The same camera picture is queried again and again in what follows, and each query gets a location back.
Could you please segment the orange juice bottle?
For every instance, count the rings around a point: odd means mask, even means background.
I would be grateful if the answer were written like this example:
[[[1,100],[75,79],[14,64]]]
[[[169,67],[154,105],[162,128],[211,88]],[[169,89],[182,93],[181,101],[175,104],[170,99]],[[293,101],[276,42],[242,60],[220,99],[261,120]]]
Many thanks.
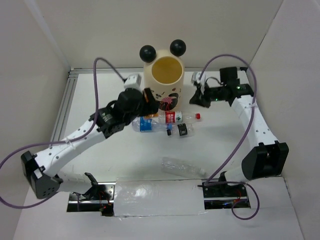
[[[144,107],[143,107],[143,116],[151,117],[158,113],[159,103],[155,99],[152,90],[150,88],[145,88],[143,90],[144,95]]]

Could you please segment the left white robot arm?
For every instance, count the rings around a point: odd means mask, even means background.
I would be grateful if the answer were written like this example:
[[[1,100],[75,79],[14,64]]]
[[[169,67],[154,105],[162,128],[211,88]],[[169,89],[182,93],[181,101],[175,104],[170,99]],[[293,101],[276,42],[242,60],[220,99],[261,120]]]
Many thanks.
[[[158,112],[158,103],[150,88],[127,88],[117,100],[92,114],[81,127],[55,144],[32,154],[21,155],[22,170],[38,199],[52,197],[58,192],[71,192],[92,200],[105,188],[89,172],[66,174],[61,169],[78,155],[122,131],[135,118]]]

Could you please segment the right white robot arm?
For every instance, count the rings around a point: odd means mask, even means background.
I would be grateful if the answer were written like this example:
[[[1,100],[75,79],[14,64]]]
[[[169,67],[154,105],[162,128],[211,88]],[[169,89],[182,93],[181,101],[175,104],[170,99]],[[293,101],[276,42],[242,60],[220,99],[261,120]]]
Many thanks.
[[[191,83],[196,87],[190,104],[209,108],[212,102],[225,101],[235,111],[244,129],[250,152],[241,161],[239,167],[223,171],[220,174],[218,190],[223,196],[230,196],[236,184],[255,179],[278,176],[282,173],[289,147],[279,142],[268,127],[261,114],[254,91],[248,83],[241,83],[236,67],[219,70],[220,86],[209,87],[204,73],[194,72]]]

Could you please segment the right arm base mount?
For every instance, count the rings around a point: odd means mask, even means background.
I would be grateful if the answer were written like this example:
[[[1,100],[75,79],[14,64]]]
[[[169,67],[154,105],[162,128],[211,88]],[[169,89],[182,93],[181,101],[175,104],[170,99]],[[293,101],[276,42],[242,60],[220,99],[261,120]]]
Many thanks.
[[[205,186],[203,180],[197,187],[202,190],[205,210],[231,209],[234,204],[235,209],[251,207],[243,184]]]

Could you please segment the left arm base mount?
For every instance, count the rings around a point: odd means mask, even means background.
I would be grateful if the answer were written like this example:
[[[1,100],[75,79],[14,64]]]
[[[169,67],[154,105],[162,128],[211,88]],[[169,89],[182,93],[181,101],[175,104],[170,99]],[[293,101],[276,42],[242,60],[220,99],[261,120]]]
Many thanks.
[[[116,183],[98,182],[88,172],[84,175],[90,181],[90,188],[84,194],[71,192],[66,211],[68,213],[100,212],[102,216],[113,217]]]

